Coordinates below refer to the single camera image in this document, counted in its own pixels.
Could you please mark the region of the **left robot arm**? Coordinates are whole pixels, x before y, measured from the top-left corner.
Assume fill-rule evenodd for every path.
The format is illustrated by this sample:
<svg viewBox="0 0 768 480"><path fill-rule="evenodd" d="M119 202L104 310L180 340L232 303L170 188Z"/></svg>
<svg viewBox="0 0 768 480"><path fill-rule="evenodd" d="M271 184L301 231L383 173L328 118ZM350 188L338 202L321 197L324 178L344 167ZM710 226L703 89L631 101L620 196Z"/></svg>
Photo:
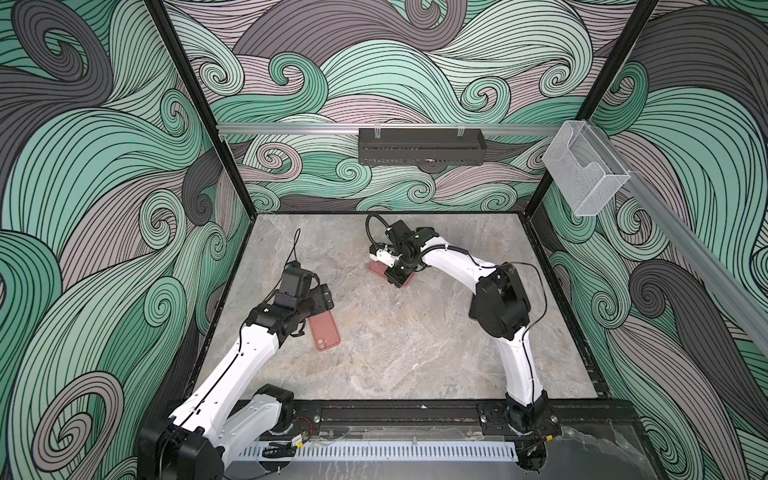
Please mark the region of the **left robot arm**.
<svg viewBox="0 0 768 480"><path fill-rule="evenodd" d="M289 429L291 392L267 385L236 406L259 370L307 320L334 307L327 285L299 261L285 264L272 293L254 307L228 353L210 376L170 415L140 431L138 478L221 479L263 433Z"/></svg>

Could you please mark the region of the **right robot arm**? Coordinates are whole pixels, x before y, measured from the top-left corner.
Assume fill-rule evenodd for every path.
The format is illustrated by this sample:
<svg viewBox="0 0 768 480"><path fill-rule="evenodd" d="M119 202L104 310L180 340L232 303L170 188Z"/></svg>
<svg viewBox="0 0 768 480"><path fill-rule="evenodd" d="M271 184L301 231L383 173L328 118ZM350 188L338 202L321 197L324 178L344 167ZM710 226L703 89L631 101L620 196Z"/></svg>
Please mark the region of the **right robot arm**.
<svg viewBox="0 0 768 480"><path fill-rule="evenodd" d="M530 353L531 302L513 262L495 264L450 244L431 227L411 229L379 214L365 219L370 269L403 288L417 272L434 268L471 293L468 317L496 340L506 379L507 415L515 432L537 428L548 407Z"/></svg>

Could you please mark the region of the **black wall tray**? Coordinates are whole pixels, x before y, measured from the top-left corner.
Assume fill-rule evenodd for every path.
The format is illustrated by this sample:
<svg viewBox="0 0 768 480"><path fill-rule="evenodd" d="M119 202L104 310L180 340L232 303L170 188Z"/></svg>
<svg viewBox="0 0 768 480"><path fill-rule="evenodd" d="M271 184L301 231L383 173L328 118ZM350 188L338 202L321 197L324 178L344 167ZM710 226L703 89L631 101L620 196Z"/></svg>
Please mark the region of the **black wall tray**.
<svg viewBox="0 0 768 480"><path fill-rule="evenodd" d="M475 166L487 142L480 129L374 127L358 131L358 160L367 166Z"/></svg>

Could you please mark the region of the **aluminium wall rail back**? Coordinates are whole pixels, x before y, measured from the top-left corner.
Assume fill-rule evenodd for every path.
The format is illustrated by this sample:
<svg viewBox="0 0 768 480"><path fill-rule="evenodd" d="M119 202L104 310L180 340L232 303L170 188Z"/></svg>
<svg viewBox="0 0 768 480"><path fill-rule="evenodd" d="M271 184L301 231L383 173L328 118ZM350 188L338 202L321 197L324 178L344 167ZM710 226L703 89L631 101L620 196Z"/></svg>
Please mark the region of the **aluminium wall rail back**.
<svg viewBox="0 0 768 480"><path fill-rule="evenodd" d="M308 123L308 122L263 122L263 123L218 123L221 135L352 135L360 129L400 128L409 130L441 129L456 133L467 129L480 129L490 136L551 136L560 130L560 124L391 124L391 123Z"/></svg>

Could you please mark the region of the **aluminium wall rail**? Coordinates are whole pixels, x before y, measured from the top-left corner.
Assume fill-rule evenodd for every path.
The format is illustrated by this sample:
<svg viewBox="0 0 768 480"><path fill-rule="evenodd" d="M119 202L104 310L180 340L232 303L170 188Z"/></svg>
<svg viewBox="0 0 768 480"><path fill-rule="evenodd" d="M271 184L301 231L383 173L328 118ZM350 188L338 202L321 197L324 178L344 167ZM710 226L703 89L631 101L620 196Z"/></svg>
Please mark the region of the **aluminium wall rail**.
<svg viewBox="0 0 768 480"><path fill-rule="evenodd" d="M610 139L602 129L588 122L585 136L596 159L627 177L623 186L649 214L707 285L718 304L733 316L762 353L767 352L767 312L760 298L750 293L736 273L728 270L696 235L693 197L687 193L683 176L673 168L655 145L634 134Z"/></svg>
<svg viewBox="0 0 768 480"><path fill-rule="evenodd" d="M490 136L551 136L560 130L560 124L391 124L391 123L308 123L308 122L263 122L263 123L218 123L221 135L352 135L360 129L400 128L409 130L441 129L456 133L467 129L480 129Z"/></svg>

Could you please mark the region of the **clear acrylic wall holder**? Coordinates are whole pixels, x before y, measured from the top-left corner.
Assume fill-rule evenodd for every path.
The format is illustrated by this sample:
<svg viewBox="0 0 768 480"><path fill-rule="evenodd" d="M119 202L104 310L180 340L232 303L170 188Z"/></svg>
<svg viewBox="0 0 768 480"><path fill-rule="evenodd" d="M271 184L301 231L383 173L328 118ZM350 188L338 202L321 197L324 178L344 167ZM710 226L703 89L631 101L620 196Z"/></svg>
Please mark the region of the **clear acrylic wall holder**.
<svg viewBox="0 0 768 480"><path fill-rule="evenodd" d="M630 178L609 137L585 120L564 122L542 160L577 217L597 216Z"/></svg>

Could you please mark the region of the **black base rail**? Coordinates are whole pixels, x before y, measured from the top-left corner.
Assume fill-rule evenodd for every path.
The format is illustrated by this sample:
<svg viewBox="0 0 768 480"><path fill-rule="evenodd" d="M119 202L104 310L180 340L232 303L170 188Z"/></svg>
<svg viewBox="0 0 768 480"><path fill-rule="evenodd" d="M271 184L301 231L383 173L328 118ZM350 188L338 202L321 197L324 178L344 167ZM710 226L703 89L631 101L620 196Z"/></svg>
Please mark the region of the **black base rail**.
<svg viewBox="0 0 768 480"><path fill-rule="evenodd" d="M518 426L532 416L506 399L416 400L293 400L278 409L274 427L282 432L300 427L481 425L493 431ZM633 421L637 414L628 401L605 398L551 399L537 411L547 424L614 423Z"/></svg>

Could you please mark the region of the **aluminium wall rail right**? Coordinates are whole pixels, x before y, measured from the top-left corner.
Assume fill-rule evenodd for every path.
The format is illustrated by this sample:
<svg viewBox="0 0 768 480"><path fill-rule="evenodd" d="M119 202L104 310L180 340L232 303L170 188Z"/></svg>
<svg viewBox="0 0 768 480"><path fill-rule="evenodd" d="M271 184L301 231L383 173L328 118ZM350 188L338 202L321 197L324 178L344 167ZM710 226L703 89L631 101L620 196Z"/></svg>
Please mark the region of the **aluminium wall rail right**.
<svg viewBox="0 0 768 480"><path fill-rule="evenodd" d="M728 270L696 235L693 197L687 193L683 176L673 168L655 145L634 134L610 139L602 129L588 122L585 136L596 159L627 177L623 186L649 214L707 285L718 304L733 316L762 353L767 352L767 312L760 298L750 293L736 273Z"/></svg>

